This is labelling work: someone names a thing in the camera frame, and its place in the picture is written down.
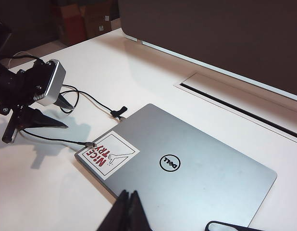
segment cable plug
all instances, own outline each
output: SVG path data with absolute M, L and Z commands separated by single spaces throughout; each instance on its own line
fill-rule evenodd
M 123 106 L 119 111 L 111 111 L 110 114 L 113 116 L 113 117 L 118 117 L 123 114 L 124 112 L 127 111 L 127 107 Z
M 95 147 L 97 147 L 97 144 L 95 144 L 93 142 L 84 142 L 84 146 L 86 146 L 88 148 L 95 148 Z
M 120 118 L 119 118 L 120 122 L 122 122 L 122 121 L 125 120 L 125 119 L 126 119 L 126 118 L 123 117 L 123 116 L 120 116 Z

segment cable clip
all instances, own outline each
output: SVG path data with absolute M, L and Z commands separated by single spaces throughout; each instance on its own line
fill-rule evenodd
M 110 114 L 113 117 L 120 118 L 120 115 L 127 111 L 127 107 L 123 106 L 119 111 L 111 111 Z

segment sticker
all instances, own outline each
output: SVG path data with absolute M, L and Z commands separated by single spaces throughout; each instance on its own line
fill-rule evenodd
M 87 148 L 79 153 L 79 155 L 87 163 L 90 163 L 92 169 L 103 180 L 119 170 L 140 152 L 114 131 L 101 137 L 95 143 L 97 147 Z

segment white desk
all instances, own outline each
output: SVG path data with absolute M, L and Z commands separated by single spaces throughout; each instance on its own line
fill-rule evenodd
M 65 84 L 114 110 L 127 106 L 125 117 L 153 103 L 275 170 L 278 178 L 250 227 L 297 231 L 297 143 L 173 86 L 204 67 L 128 40 L 121 30 L 43 59 L 51 58 L 66 69 Z M 34 130 L 49 137 L 90 141 L 117 124 L 85 97 L 69 116 L 56 106 L 32 106 L 70 126 Z M 0 231 L 95 230 L 114 199 L 75 160 L 81 146 L 20 134 L 6 145 L 1 136 L 8 119 L 0 115 Z

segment laptop lid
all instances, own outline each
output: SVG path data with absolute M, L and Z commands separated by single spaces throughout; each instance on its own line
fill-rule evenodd
M 154 231 L 248 226 L 276 173 L 148 104 L 75 154 L 115 196 L 137 190 Z

